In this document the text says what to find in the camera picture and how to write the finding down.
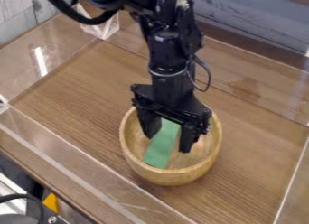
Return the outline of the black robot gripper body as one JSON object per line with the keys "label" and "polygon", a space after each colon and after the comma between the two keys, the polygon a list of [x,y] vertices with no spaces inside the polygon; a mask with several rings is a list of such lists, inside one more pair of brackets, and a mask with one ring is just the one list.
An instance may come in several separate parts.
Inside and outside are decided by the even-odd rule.
{"label": "black robot gripper body", "polygon": [[206,135],[212,112],[194,95],[195,67],[150,67],[148,72],[151,83],[129,86],[132,105],[156,108],[160,119],[164,118],[180,126],[192,124],[199,128],[200,135]]}

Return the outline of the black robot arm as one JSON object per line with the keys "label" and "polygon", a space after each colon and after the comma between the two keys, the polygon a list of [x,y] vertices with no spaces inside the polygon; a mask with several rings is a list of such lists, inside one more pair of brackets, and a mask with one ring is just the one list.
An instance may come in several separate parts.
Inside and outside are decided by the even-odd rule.
{"label": "black robot arm", "polygon": [[124,10],[138,22],[150,52],[150,84],[134,84],[131,100],[146,137],[162,127],[162,120],[180,125],[179,151],[187,153],[199,136],[207,133],[211,109],[194,96],[207,91],[195,84],[195,67],[206,63],[196,52],[203,47],[203,33],[194,19],[192,0],[87,0],[104,12],[88,18],[64,0],[48,0],[72,20],[97,25]]}

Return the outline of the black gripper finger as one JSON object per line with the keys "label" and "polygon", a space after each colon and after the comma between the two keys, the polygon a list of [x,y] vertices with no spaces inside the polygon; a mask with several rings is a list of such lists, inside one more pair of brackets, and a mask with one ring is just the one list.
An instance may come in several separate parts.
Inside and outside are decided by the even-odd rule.
{"label": "black gripper finger", "polygon": [[192,124],[184,124],[180,127],[179,151],[182,153],[186,154],[191,151],[191,146],[198,141],[199,136],[200,136],[200,130]]}
{"label": "black gripper finger", "polygon": [[162,127],[160,116],[156,114],[156,108],[136,107],[138,119],[144,136],[151,139]]}

